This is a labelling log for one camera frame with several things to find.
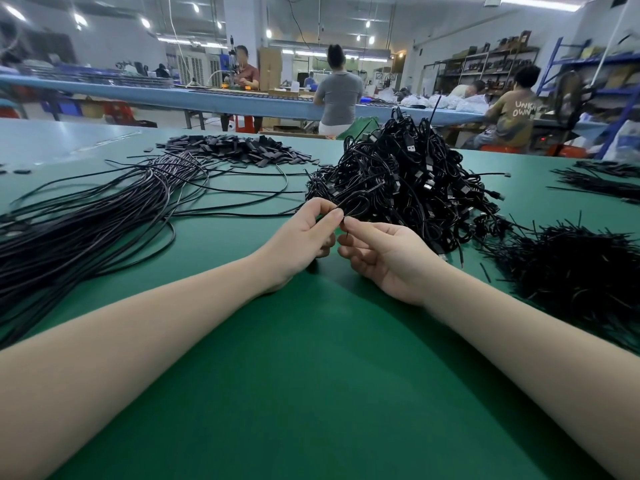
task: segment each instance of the forearm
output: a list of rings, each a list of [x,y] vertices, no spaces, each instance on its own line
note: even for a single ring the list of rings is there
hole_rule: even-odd
[[[44,478],[271,285],[255,257],[132,296],[0,352],[0,477]]]
[[[612,475],[640,472],[640,358],[453,266],[430,267],[425,307],[459,333]]]

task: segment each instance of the gray t-shirt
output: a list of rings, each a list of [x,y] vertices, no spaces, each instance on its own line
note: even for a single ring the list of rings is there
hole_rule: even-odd
[[[322,124],[350,125],[356,119],[356,104],[360,102],[362,79],[350,72],[334,72],[318,84],[316,95],[324,98]]]

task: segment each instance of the brown t-shirt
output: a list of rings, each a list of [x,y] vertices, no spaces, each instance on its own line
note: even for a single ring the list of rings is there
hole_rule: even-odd
[[[260,82],[260,71],[253,67],[252,65],[245,65],[244,68],[240,71],[240,74],[236,74],[234,81],[236,84],[240,84],[240,79],[246,79],[249,82]]]
[[[517,89],[503,94],[485,116],[495,125],[497,144],[524,146],[529,143],[536,116],[538,98],[531,89]]]

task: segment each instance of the green workbench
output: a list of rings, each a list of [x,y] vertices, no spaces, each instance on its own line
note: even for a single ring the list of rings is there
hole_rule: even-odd
[[[11,130],[12,137],[33,137],[45,122],[20,123],[0,126],[0,134],[6,137]],[[80,159],[50,163],[42,157],[44,164],[33,167],[31,175],[0,176],[2,207],[55,178],[106,169],[104,158],[124,161],[171,136],[201,133],[144,129],[94,148],[79,143],[82,151],[75,152],[72,135],[86,137],[86,125],[46,124],[57,125],[48,131],[60,131],[69,158]],[[342,154],[337,141],[279,139],[324,163],[335,163]],[[52,148],[57,148],[55,140],[46,142],[46,149]],[[556,183],[549,170],[572,161],[463,154],[467,169],[512,174],[483,181],[505,195],[502,213],[523,225],[565,218],[577,222],[582,210],[582,222],[591,229],[640,232],[637,207],[545,188]],[[297,172],[302,166],[283,169]],[[273,168],[264,171],[275,173]],[[235,189],[270,190],[283,184],[279,177],[214,181],[217,187]],[[290,178],[289,190],[304,188],[305,177]],[[252,198],[210,193],[198,205]],[[301,199],[293,194],[238,211],[279,212]],[[178,219],[171,249],[133,269],[79,286],[38,331],[245,256],[283,221]],[[464,246],[464,256],[466,272],[486,280],[482,261],[492,284],[507,290],[506,283],[496,281],[501,277],[496,268],[473,245]],[[457,253],[451,262],[459,266]],[[56,480],[608,477],[464,340],[422,310],[384,295],[335,250],[283,290],[229,318],[53,475]]]

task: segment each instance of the hand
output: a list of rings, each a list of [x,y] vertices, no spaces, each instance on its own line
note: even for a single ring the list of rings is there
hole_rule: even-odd
[[[324,217],[316,222],[320,215]],[[284,223],[255,253],[266,264],[266,272],[273,275],[274,284],[269,291],[282,288],[315,258],[328,256],[335,244],[334,231],[343,217],[342,209],[334,203],[316,197]]]
[[[360,222],[345,217],[340,226],[348,234],[338,236],[338,254],[351,267],[393,298],[422,305],[420,284],[428,267],[444,261],[411,229],[382,222]]]

